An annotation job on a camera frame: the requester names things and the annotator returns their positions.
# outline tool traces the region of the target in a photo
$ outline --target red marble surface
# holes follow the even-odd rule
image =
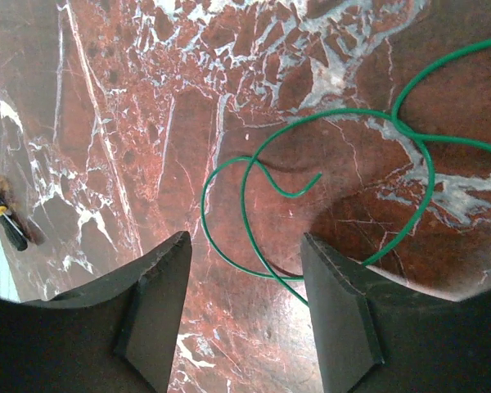
[[[52,298],[186,229],[194,256],[170,390],[320,391],[308,311],[210,249],[202,185],[302,115],[389,110],[423,67],[485,38],[491,0],[0,0],[0,174],[36,243],[18,254],[2,239],[20,298]],[[430,76],[402,116],[491,142],[491,49]],[[491,287],[491,155],[429,148],[435,199],[379,268],[467,296]],[[262,159],[288,190],[324,173],[298,200],[256,169],[248,182],[259,244],[296,273],[303,232],[361,260],[405,225],[426,185],[417,149],[367,118],[295,129]],[[261,269],[241,225],[244,168],[217,177],[208,222],[224,252]]]

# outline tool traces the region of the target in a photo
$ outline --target black screwdriver handle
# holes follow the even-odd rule
[[[16,247],[18,251],[24,251],[27,249],[27,241],[25,240],[25,237],[20,235],[18,231],[13,228],[13,224],[7,221],[3,215],[0,216],[0,224],[3,226],[7,239],[14,247]]]

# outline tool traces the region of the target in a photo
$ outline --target green wire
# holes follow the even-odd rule
[[[202,228],[204,229],[204,233],[207,237],[207,240],[209,240],[209,243],[211,244],[211,246],[214,248],[214,250],[226,261],[228,262],[231,266],[234,266],[235,268],[241,270],[242,272],[244,273],[248,273],[248,274],[251,274],[255,277],[260,277],[260,278],[273,278],[272,275],[270,274],[266,274],[266,273],[260,273],[260,272],[255,272],[254,270],[250,270],[248,268],[245,268],[244,266],[241,266],[239,264],[237,264],[236,262],[234,262],[233,260],[231,260],[231,258],[229,258],[227,255],[225,255],[223,253],[222,250],[220,250],[220,248],[216,245],[213,237],[211,237],[211,234],[209,233],[209,229],[207,227],[207,220],[206,220],[206,217],[205,217],[205,198],[206,198],[206,194],[207,194],[207,190],[211,184],[211,182],[213,181],[214,177],[224,168],[228,167],[230,164],[234,164],[235,162],[238,162],[238,161],[250,161],[251,158],[250,157],[237,157],[237,158],[233,158],[231,160],[228,160],[226,162],[224,162],[223,164],[221,164],[217,169],[215,169],[213,171],[213,173],[209,176],[209,178],[205,181],[205,184],[204,184],[204,187],[202,188],[202,201],[201,201],[201,204],[200,204],[200,208],[202,210],[202,214],[201,214],[201,218],[202,218]],[[304,195],[312,186],[314,186],[314,184],[320,179],[321,177],[321,174],[317,174],[313,180],[311,180],[311,182],[309,182],[309,184],[304,187],[301,191],[299,192],[295,192],[295,193],[290,193],[290,192],[285,192],[284,190],[282,190],[281,188],[278,187],[278,185],[275,183],[275,181],[273,180],[273,177],[271,177],[271,174],[268,172],[268,170],[266,169],[265,166],[262,165],[262,163],[260,163],[259,161],[254,161],[254,163],[262,170],[262,172],[264,172],[264,174],[266,175],[266,177],[268,178],[268,181],[269,183],[274,187],[274,189],[281,195],[283,195],[284,197],[286,198],[298,198],[302,195]],[[283,279],[287,280],[287,281],[302,281],[303,279],[303,276],[295,276],[295,277],[284,277]]]
[[[401,105],[403,104],[403,101],[407,97],[407,95],[411,92],[413,88],[415,88],[428,74],[433,72],[434,70],[437,70],[441,66],[444,66],[446,63],[456,60],[462,56],[466,56],[470,53],[473,52],[478,52],[481,51],[487,47],[491,47],[491,39],[483,41],[481,43],[476,43],[469,45],[467,47],[464,47],[463,49],[460,49],[458,51],[452,52],[448,54],[447,56],[444,56],[428,67],[426,67],[420,74],[418,74],[415,78],[409,82],[409,84],[404,88],[404,90],[399,94],[396,103],[394,104],[391,115],[387,115],[384,112],[380,111],[373,111],[370,109],[358,109],[358,108],[339,108],[339,109],[333,109],[329,111],[323,111],[323,112],[318,112],[314,115],[304,117],[303,119],[297,120],[294,123],[291,123],[284,127],[283,129],[280,129],[276,133],[274,133],[271,137],[269,137],[260,147],[259,149],[254,153],[252,157],[237,157],[232,160],[226,161],[223,164],[221,164],[217,169],[214,170],[214,172],[209,176],[209,178],[206,180],[203,190],[202,190],[202,197],[201,197],[201,220],[202,220],[202,228],[204,230],[205,235],[208,238],[209,244],[217,251],[217,253],[224,259],[226,260],[230,265],[234,266],[235,268],[246,272],[248,274],[254,275],[256,277],[261,277],[261,278],[271,278],[276,281],[278,281],[282,286],[284,286],[285,289],[287,289],[289,292],[291,292],[294,296],[296,296],[302,303],[305,305],[308,304],[308,302],[297,292],[295,291],[290,285],[287,283],[288,281],[302,281],[302,276],[297,276],[297,277],[281,277],[279,276],[274,269],[271,267],[269,262],[265,259],[264,255],[262,254],[262,251],[260,250],[258,244],[256,243],[255,237],[253,235],[253,231],[250,226],[249,219],[247,217],[247,211],[246,211],[246,199],[245,199],[245,194],[246,194],[246,183],[247,179],[249,176],[249,173],[251,171],[251,168],[253,165],[257,165],[266,175],[269,183],[271,186],[281,195],[284,197],[288,198],[297,198],[301,197],[304,195],[322,176],[322,174],[317,174],[315,177],[308,183],[306,187],[304,187],[301,191],[299,192],[285,192],[282,190],[273,180],[273,177],[271,174],[268,172],[268,170],[258,161],[258,157],[262,150],[274,139],[278,138],[280,135],[290,131],[291,129],[298,127],[299,125],[306,124],[311,121],[315,121],[316,119],[321,119],[323,117],[328,117],[332,115],[343,115],[343,114],[355,114],[355,115],[371,115],[375,116],[384,120],[391,121],[394,125],[394,127],[404,136],[411,138],[418,148],[420,149],[422,155],[425,158],[426,161],[426,168],[427,168],[427,173],[428,173],[428,182],[427,182],[427,188],[426,188],[426,194],[424,195],[424,198],[421,202],[421,204],[418,206],[417,211],[415,214],[410,218],[410,220],[406,223],[406,225],[403,227],[403,229],[397,234],[397,236],[391,240],[387,245],[385,245],[381,250],[379,250],[377,253],[372,255],[371,257],[367,258],[366,260],[363,261],[364,266],[368,266],[370,264],[374,264],[377,262],[379,259],[381,259],[384,255],[389,253],[391,250],[393,250],[408,234],[409,232],[413,229],[415,224],[418,222],[418,220],[422,217],[424,212],[427,209],[427,206],[430,204],[430,201],[433,197],[433,194],[435,192],[435,165],[433,163],[432,157],[429,153],[429,151],[426,148],[426,145],[424,142],[446,142],[446,143],[457,143],[457,144],[463,144],[467,146],[472,146],[476,147],[485,151],[491,152],[491,145],[486,143],[486,142],[481,142],[481,141],[476,141],[474,139],[469,139],[469,138],[459,138],[459,137],[450,137],[450,136],[444,136],[444,135],[425,135],[422,133],[417,133],[413,129],[411,129],[407,124],[405,124],[402,120],[398,118],[399,115],[399,109]],[[256,272],[254,270],[250,270],[245,268],[244,266],[241,266],[240,264],[234,262],[231,260],[229,257],[227,257],[216,245],[214,239],[210,236],[209,229],[207,227],[206,223],[206,217],[205,217],[205,198],[206,198],[206,193],[209,188],[209,185],[211,184],[212,180],[214,177],[224,168],[229,166],[230,164],[233,164],[238,161],[247,161],[248,165],[245,169],[242,182],[241,182],[241,191],[240,191],[240,196],[241,196],[241,214],[242,218],[244,221],[245,225],[245,230],[247,231],[247,236],[250,240],[250,243],[255,250],[255,254],[259,257],[260,261],[266,268],[266,270],[269,272],[269,274],[266,273],[261,273],[261,272]]]

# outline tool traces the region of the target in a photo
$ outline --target screwdriver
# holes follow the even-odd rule
[[[11,242],[18,251],[24,251],[27,248],[27,239],[7,214],[7,210],[7,205],[0,199],[0,224],[3,226],[9,242]]]

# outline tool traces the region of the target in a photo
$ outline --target marble floor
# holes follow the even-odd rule
[[[303,115],[388,111],[433,60],[487,38],[491,0],[0,0],[0,188],[33,243],[18,253],[0,236],[19,298],[50,299],[185,229],[194,254],[170,391],[320,391],[309,312],[210,249],[204,181]],[[491,142],[491,49],[430,76],[401,115],[424,133]],[[428,147],[435,198],[377,267],[469,296],[491,287],[491,155]],[[261,158],[288,190],[324,173],[298,200],[258,170],[248,182],[259,244],[295,273],[303,232],[362,260],[426,185],[413,144],[366,117],[300,127]],[[211,186],[208,223],[224,252],[261,269],[241,225],[244,168]]]

